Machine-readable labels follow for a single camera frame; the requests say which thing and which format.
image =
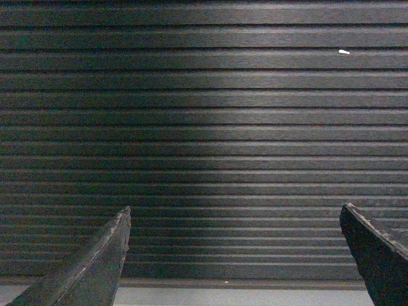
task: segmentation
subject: metal shutter door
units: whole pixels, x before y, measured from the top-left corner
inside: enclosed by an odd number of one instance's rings
[[[1,275],[43,275],[126,205],[135,277],[359,279],[341,205],[408,228],[407,3],[0,20]]]

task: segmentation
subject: horizontal slat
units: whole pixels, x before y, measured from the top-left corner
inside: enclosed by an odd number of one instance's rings
[[[50,226],[55,226],[55,225],[65,225],[65,226],[80,226],[80,225],[91,225],[91,226],[101,226],[104,224],[106,221],[106,218],[102,217],[93,217],[93,218],[68,218],[68,217],[45,217],[45,216],[40,216],[40,215],[4,215],[2,216],[2,222],[3,224],[15,224],[15,225],[26,225],[27,223],[31,225],[50,225]],[[400,222],[401,227],[406,227],[408,224],[407,219],[392,219],[391,221],[388,221],[388,223],[393,223],[393,222]],[[145,217],[145,218],[133,218],[132,220],[132,226],[134,228],[141,227],[141,226],[152,226],[152,227],[165,227],[165,228],[174,228],[177,226],[180,227],[215,227],[215,228],[231,228],[231,227],[247,227],[247,228],[253,228],[253,227],[268,227],[268,228],[273,228],[273,227],[292,227],[292,228],[304,228],[304,227],[323,227],[323,228],[329,228],[329,227],[336,227],[338,226],[338,217],[336,218],[311,218],[311,217],[306,217],[306,218],[295,218],[295,217],[283,217],[283,218],[275,218],[275,217],[214,217],[214,218],[209,218],[209,217],[204,217],[204,218],[192,218],[192,217]],[[35,239],[35,238],[40,238],[42,237],[43,239],[48,239],[51,238],[52,241],[48,242],[58,242],[57,239],[59,238],[61,242],[65,243],[72,243],[75,241],[75,239],[87,239],[89,238],[88,235],[50,235],[50,234],[43,234],[43,235],[34,235],[32,233],[30,234],[20,234],[20,233],[13,233],[13,234],[3,234],[2,239],[5,239],[3,241],[9,241],[12,242],[11,237],[18,237],[19,241],[27,238],[27,239]],[[184,245],[184,244],[193,244],[193,245],[200,245],[199,241],[201,241],[201,244],[205,245],[229,245],[232,243],[232,241],[235,241],[235,244],[240,245],[240,243],[243,243],[244,245],[263,245],[262,241],[265,242],[267,245],[275,245],[273,244],[273,241],[282,239],[281,242],[282,244],[278,245],[285,245],[283,244],[283,240],[290,240],[290,241],[298,241],[298,240],[315,240],[315,241],[323,241],[323,240],[338,240],[343,242],[342,237],[204,237],[203,235],[199,235],[198,237],[193,237],[193,236],[186,236],[186,237],[175,237],[173,235],[171,236],[162,236],[160,231],[157,231],[156,236],[140,236],[140,235],[135,235],[131,237],[132,244],[141,244],[141,245],[161,245],[161,244],[170,244],[170,245]]]
[[[0,54],[6,71],[105,71],[139,69],[406,69],[406,51],[208,50],[120,53]]]
[[[17,244],[17,243],[6,243],[1,242],[0,248],[6,252],[74,252],[79,249],[79,246],[75,244],[47,244],[47,243],[26,243],[26,244]]]
[[[1,8],[4,26],[382,24],[408,22],[404,3],[203,3]]]
[[[65,253],[55,252],[1,252],[0,260],[56,260],[63,256],[67,256]],[[332,256],[332,255],[144,255],[144,254],[128,254],[126,256],[127,261],[134,262],[173,262],[173,263],[222,263],[222,262],[234,262],[234,263],[352,263],[354,259],[351,255],[348,256]]]
[[[79,246],[75,244],[13,244],[0,243],[4,252],[73,252]],[[130,252],[142,254],[237,254],[237,255],[269,255],[269,254],[308,254],[308,255],[350,255],[348,247],[241,247],[241,246],[162,246],[135,245],[129,246]]]
[[[0,126],[3,141],[209,141],[209,140],[333,140],[407,141],[400,126]]]
[[[319,264],[319,268],[312,264],[277,264],[275,265],[240,265],[240,264],[190,264],[169,265],[154,264],[125,264],[123,275],[141,275],[153,278],[216,278],[216,279],[342,279],[360,280],[355,264]]]
[[[66,216],[44,216],[44,215],[4,215],[1,217],[1,222],[2,225],[19,225],[19,226],[26,226],[27,224],[30,224],[31,226],[74,226],[76,228],[78,227],[98,227],[104,225],[106,222],[109,221],[108,217],[94,217],[94,216],[71,216],[71,217],[66,217]],[[77,233],[76,235],[71,235],[69,232],[68,233],[42,233],[42,234],[34,234],[34,233],[28,233],[28,234],[23,234],[19,233],[18,231],[15,231],[14,233],[9,233],[7,236],[13,236],[13,235],[24,235],[24,236],[31,236],[34,235],[36,237],[43,236],[43,237],[56,237],[59,236],[61,239],[66,238],[66,237],[72,237],[78,238],[78,239],[87,239],[89,238],[89,234],[83,234],[80,235]]]
[[[0,50],[217,47],[408,47],[404,27],[192,27],[3,31]]]
[[[408,183],[408,171],[106,171],[0,170],[6,181],[28,182],[253,182],[253,183]]]
[[[0,194],[5,205],[53,205],[77,207],[340,207],[355,203],[364,207],[406,207],[408,196],[140,196],[102,194]]]
[[[408,110],[2,111],[2,125],[408,124]]]
[[[61,243],[78,244],[84,243],[89,236],[70,235],[0,235],[3,243]],[[137,249],[138,246],[162,245],[162,246],[200,246],[200,247],[347,247],[343,238],[336,237],[133,237],[129,244]]]
[[[406,156],[406,143],[372,142],[3,142],[1,155],[25,156]]]
[[[84,228],[77,229],[71,226],[1,226],[2,234],[11,235],[16,232],[26,235],[90,235],[95,233],[97,229]],[[169,237],[342,237],[341,231],[337,228],[333,229],[219,229],[219,228],[186,228],[186,229],[168,229],[168,228],[156,228],[156,229],[144,229],[135,228],[133,235],[137,236],[154,236],[157,233]]]
[[[201,207],[200,204],[197,206],[190,205],[189,207],[169,207],[169,206],[142,206],[142,205],[133,205],[132,211],[136,216],[145,216],[145,217],[335,217],[337,218],[341,211],[342,203],[339,202],[336,207],[278,207],[278,206],[256,206],[256,205],[246,205],[246,206],[234,206],[234,207]],[[4,204],[0,208],[2,215],[49,215],[53,218],[57,217],[69,217],[71,215],[75,216],[78,220],[82,220],[86,217],[111,217],[115,215],[117,207],[108,207],[108,206],[95,206],[95,207],[83,207],[83,206],[68,206],[68,205],[38,205],[38,206],[29,206],[29,205],[6,205]],[[408,208],[399,208],[399,207],[365,207],[364,211],[369,214],[370,217],[395,217],[399,218],[408,218]],[[141,235],[143,229],[157,231],[159,228],[150,228],[149,225],[146,225],[147,228],[133,228],[132,232],[135,235]],[[96,231],[97,228],[90,228],[89,226],[70,226],[67,230],[76,231],[79,233],[81,230]],[[193,231],[213,231],[217,230],[223,232],[224,230],[233,231],[234,228],[223,229],[223,228],[206,228],[200,227],[197,228],[186,228],[182,229],[177,226],[173,228],[176,230],[188,230]],[[266,229],[259,228],[245,228],[248,231],[257,231],[261,230],[264,232]],[[284,228],[273,229],[275,231],[286,231]],[[302,231],[314,230],[304,228]]]
[[[21,235],[70,235],[91,236],[98,230],[97,226],[63,226],[63,225],[30,225],[30,224],[5,224],[0,225],[3,235],[21,234]]]
[[[236,254],[236,255],[341,255],[349,256],[348,247],[241,247],[241,246],[217,246],[206,245],[183,245],[183,246],[165,246],[165,245],[136,245],[130,246],[131,252],[139,254]]]
[[[4,108],[407,107],[407,91],[0,92]]]
[[[260,256],[240,256],[240,255],[144,255],[129,254],[126,260],[135,263],[156,262],[156,263],[355,263],[354,258],[349,256],[331,255],[260,255]]]
[[[0,275],[45,275],[60,265],[59,261],[3,261]],[[164,263],[125,263],[123,276],[137,275],[149,278],[187,278],[199,279],[333,279],[360,280],[355,264],[164,264]]]
[[[406,89],[406,72],[188,71],[0,73],[0,90],[94,89]]]
[[[0,168],[50,170],[408,170],[408,158],[0,156]]]
[[[1,193],[71,193],[71,194],[373,194],[408,195],[408,184],[135,184],[0,182]]]

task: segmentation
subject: floor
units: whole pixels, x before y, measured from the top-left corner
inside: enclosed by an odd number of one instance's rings
[[[0,286],[0,306],[27,286]],[[116,306],[373,306],[366,291],[119,288]]]

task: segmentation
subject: gray floor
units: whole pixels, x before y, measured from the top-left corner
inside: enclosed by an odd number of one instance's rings
[[[0,286],[0,306],[25,286]],[[373,306],[365,291],[119,288],[116,306]]]

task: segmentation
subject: corrugated metal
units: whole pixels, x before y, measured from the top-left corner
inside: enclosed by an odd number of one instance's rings
[[[0,20],[1,275],[43,275],[126,205],[135,277],[358,279],[341,205],[408,228],[408,3]]]

